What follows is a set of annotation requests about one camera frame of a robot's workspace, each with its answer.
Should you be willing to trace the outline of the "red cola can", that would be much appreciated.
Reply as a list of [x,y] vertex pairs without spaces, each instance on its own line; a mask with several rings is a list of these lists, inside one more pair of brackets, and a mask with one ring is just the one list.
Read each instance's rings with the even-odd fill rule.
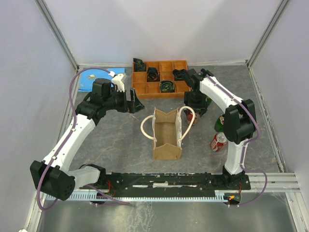
[[197,122],[198,122],[198,119],[200,118],[200,113],[195,111],[195,117],[193,117],[193,114],[190,110],[186,110],[186,123],[188,125],[190,125],[192,119],[194,118],[193,120],[193,124],[192,125],[196,125]]
[[227,143],[228,139],[225,134],[223,132],[219,132],[214,136],[210,147],[213,151],[219,152]]

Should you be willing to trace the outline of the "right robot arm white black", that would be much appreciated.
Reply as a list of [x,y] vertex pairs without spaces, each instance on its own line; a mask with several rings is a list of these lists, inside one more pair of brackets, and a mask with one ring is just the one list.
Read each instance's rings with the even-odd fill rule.
[[259,132],[256,122],[255,105],[250,99],[243,100],[225,88],[211,72],[201,69],[185,70],[183,79],[190,87],[184,94],[185,106],[203,115],[210,98],[224,113],[223,133],[228,140],[227,160],[219,184],[233,189],[245,178],[244,158],[248,144]]

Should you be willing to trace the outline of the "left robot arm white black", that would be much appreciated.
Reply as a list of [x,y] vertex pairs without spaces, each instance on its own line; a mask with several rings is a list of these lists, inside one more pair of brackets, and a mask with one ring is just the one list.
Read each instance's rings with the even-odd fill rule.
[[124,77],[121,73],[111,80],[96,79],[92,91],[76,107],[70,126],[57,145],[42,161],[33,161],[30,173],[37,192],[65,201],[75,189],[88,184],[98,189],[106,185],[107,176],[103,167],[87,164],[74,171],[69,168],[81,144],[107,111],[134,114],[144,109],[134,88],[130,89],[131,99],[127,100]]

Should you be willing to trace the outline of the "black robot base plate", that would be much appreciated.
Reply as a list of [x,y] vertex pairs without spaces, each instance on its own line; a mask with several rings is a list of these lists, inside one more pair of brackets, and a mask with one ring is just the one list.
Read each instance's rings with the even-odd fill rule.
[[232,179],[211,173],[111,173],[94,186],[111,190],[114,197],[214,197],[216,190],[251,189],[244,173]]

